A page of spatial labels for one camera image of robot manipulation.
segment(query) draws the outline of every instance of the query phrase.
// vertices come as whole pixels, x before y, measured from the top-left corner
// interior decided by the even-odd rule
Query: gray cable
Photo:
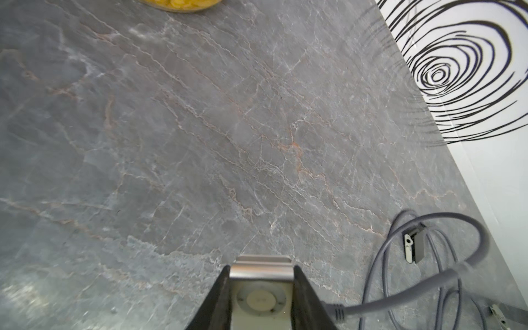
[[[473,227],[475,227],[480,237],[479,245],[476,251],[471,256],[469,256],[464,262],[456,263],[453,267],[443,270],[439,272],[438,274],[433,275],[419,282],[418,284],[410,287],[409,289],[406,289],[395,295],[368,303],[367,298],[370,292],[370,287],[372,285],[373,270],[375,266],[378,264],[381,256],[387,250],[390,243],[396,237],[399,237],[399,235],[406,229],[416,226],[423,221],[432,220],[432,219],[440,219],[440,218],[451,218],[451,219],[462,220],[464,222],[471,224]],[[442,287],[446,283],[459,278],[461,275],[465,274],[471,268],[475,267],[478,263],[480,263],[486,257],[488,251],[489,251],[489,234],[486,228],[477,220],[467,215],[463,215],[460,213],[452,213],[452,212],[431,213],[431,214],[419,216],[403,224],[402,226],[398,227],[397,229],[395,229],[392,233],[388,235],[383,245],[381,245],[381,248],[379,249],[378,254],[374,258],[374,262],[372,263],[372,266],[369,270],[367,281],[365,282],[363,303],[360,305],[356,305],[356,306],[344,307],[344,312],[347,315],[358,315],[358,314],[365,314],[365,313],[371,313],[371,312],[380,312],[380,311],[387,310],[395,306],[409,303],[417,299],[421,295],[425,294],[426,292],[432,289],[435,289],[435,288]]]
[[[406,215],[410,215],[413,218],[417,217],[416,213],[414,211],[412,211],[412,210],[405,210],[405,211],[400,212],[400,214],[398,214],[396,216],[396,218],[394,219],[394,221],[392,222],[392,225],[391,225],[391,227],[389,229],[389,235],[394,231],[394,229],[396,228],[398,222],[400,220],[404,219],[404,217]],[[426,232],[426,237],[427,237],[427,239],[429,241],[429,245],[431,246],[431,249],[433,251],[433,255],[435,257],[435,261],[436,261],[437,266],[438,266],[438,271],[440,271],[440,272],[443,271],[443,267],[442,267],[442,263],[441,263],[441,260],[440,260],[440,256],[438,254],[438,250],[436,248],[436,245],[435,245],[431,235],[429,234],[429,231],[432,231],[432,232],[436,233],[437,235],[440,236],[441,239],[443,239],[446,242],[446,244],[447,244],[447,246],[449,248],[449,251],[451,252],[451,255],[453,257],[453,261],[455,263],[457,263],[458,262],[458,257],[457,257],[455,248],[453,247],[449,237],[443,231],[441,231],[440,229],[437,229],[434,226],[426,227],[425,224],[423,224],[423,223],[420,223],[420,225],[423,227],[423,230],[427,231]],[[388,285],[388,277],[387,277],[388,264],[389,264],[389,249],[390,249],[390,246],[388,246],[387,249],[385,250],[385,252],[383,253],[383,261],[382,261],[382,283],[383,283],[383,295],[384,295],[384,297],[387,297],[389,295],[389,285]],[[443,322],[443,318],[444,318],[444,310],[445,310],[446,302],[447,302],[447,299],[453,293],[459,294],[458,295],[457,312],[456,312],[455,322],[453,324],[453,330],[456,330],[458,328],[458,325],[459,325],[459,322],[460,322],[460,317],[461,317],[461,312],[462,312],[462,294],[460,294],[460,293],[462,293],[463,290],[462,290],[462,280],[459,278],[457,282],[458,282],[458,290],[451,290],[445,296],[444,296],[444,288],[443,287],[439,288],[440,292],[439,292],[439,295],[438,295],[437,312],[436,312],[436,319],[435,319],[435,330],[441,330],[442,329],[442,322]],[[475,306],[477,307],[478,312],[480,314],[480,318],[482,320],[482,325],[483,325],[483,330],[487,330],[487,323],[486,323],[486,319],[485,319],[485,316],[484,316],[484,312],[482,311],[482,309],[479,306],[479,304],[475,302],[474,299],[472,299],[472,301],[475,304]],[[389,317],[390,317],[391,322],[394,325],[394,327],[397,330],[404,330],[404,327],[402,327],[398,323],[398,321],[396,320],[393,311],[389,309],[388,310],[388,314],[389,314]],[[364,318],[360,318],[359,329],[363,330],[364,327],[365,327],[365,319]]]

